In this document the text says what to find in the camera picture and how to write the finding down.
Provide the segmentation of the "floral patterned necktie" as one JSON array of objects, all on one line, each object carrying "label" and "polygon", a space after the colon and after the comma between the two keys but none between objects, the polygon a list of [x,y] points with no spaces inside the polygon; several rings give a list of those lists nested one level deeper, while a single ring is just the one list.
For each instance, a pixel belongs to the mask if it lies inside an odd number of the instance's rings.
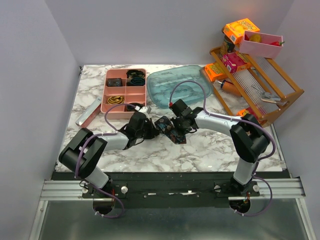
[{"label": "floral patterned necktie", "polygon": [[182,145],[187,143],[186,136],[178,133],[168,117],[162,116],[154,122],[154,125],[159,132],[169,138],[174,144]]}]

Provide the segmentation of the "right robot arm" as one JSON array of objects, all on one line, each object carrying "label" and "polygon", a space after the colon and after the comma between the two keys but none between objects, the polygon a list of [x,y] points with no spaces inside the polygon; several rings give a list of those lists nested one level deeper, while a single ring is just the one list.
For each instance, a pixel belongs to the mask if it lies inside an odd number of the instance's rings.
[{"label": "right robot arm", "polygon": [[236,196],[247,192],[258,167],[258,159],[271,142],[256,118],[251,114],[235,118],[210,114],[203,107],[191,109],[181,99],[171,102],[169,108],[175,114],[171,121],[178,135],[184,136],[192,130],[201,129],[219,132],[232,138],[239,161],[230,180],[230,191]]}]

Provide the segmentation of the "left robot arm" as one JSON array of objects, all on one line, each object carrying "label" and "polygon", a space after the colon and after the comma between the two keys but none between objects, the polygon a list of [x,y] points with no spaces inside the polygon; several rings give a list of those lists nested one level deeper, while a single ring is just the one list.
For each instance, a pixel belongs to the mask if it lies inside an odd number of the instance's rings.
[{"label": "left robot arm", "polygon": [[101,198],[111,191],[111,178],[97,164],[106,151],[127,150],[137,145],[137,140],[150,140],[160,134],[142,112],[135,112],[129,122],[114,133],[94,134],[87,128],[80,129],[61,151],[58,161],[71,170],[77,179],[94,185],[93,191]]}]

